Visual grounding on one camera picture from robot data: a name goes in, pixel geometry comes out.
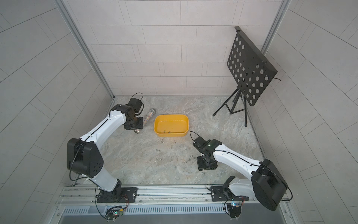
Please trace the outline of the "yellow plastic storage box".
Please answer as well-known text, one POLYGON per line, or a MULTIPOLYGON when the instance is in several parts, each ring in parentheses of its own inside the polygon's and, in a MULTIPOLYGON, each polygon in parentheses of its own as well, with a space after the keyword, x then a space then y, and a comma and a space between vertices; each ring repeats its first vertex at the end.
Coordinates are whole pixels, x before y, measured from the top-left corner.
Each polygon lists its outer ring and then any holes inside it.
POLYGON ((154 122, 154 132, 159 137, 183 137, 189 131, 189 118, 183 114, 159 115, 154 122))

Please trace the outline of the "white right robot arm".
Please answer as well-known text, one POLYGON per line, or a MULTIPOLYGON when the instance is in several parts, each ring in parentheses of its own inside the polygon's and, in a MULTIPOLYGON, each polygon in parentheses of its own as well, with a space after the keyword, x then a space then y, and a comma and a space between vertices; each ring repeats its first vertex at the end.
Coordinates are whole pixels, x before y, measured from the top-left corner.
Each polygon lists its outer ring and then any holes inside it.
POLYGON ((202 154, 197 157, 198 170, 215 170, 218 163, 223 163, 244 175, 248 181, 241 181, 235 176, 229 177, 221 188, 220 194, 226 199, 257 199, 270 211, 275 211, 283 196, 290 190, 288 184, 275 164, 264 159, 254 160, 239 154, 218 140, 205 141, 198 137, 194 147, 202 154))

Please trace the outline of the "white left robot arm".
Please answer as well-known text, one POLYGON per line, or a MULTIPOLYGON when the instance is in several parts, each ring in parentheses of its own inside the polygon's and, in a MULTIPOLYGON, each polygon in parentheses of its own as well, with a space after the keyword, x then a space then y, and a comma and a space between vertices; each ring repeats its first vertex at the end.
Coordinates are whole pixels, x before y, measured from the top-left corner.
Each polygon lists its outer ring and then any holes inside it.
POLYGON ((67 143, 67 169, 88 178, 103 191, 117 189, 120 181, 105 169, 100 149, 120 126, 125 130, 142 129, 144 122, 140 114, 143 109, 142 102, 117 104, 87 134, 70 139, 67 143))

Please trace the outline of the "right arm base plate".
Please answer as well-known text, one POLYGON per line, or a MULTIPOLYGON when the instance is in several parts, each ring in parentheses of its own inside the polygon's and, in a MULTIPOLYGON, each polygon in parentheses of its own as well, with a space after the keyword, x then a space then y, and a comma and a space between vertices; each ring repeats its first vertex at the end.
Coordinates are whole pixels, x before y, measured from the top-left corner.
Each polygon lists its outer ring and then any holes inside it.
POLYGON ((224 201, 235 201, 235 202, 246 202, 249 201, 247 196, 235 196, 229 188, 224 188, 222 186, 213 186, 207 187, 210 190, 211 198, 213 202, 224 202, 224 201))

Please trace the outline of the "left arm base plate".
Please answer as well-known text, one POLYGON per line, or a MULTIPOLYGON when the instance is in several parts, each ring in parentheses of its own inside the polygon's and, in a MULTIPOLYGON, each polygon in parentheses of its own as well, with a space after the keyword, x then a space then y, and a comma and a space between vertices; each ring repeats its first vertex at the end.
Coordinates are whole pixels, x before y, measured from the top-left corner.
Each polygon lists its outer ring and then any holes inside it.
POLYGON ((137 197, 138 188, 117 188, 112 192, 100 190, 95 194, 97 203, 134 203, 137 197))

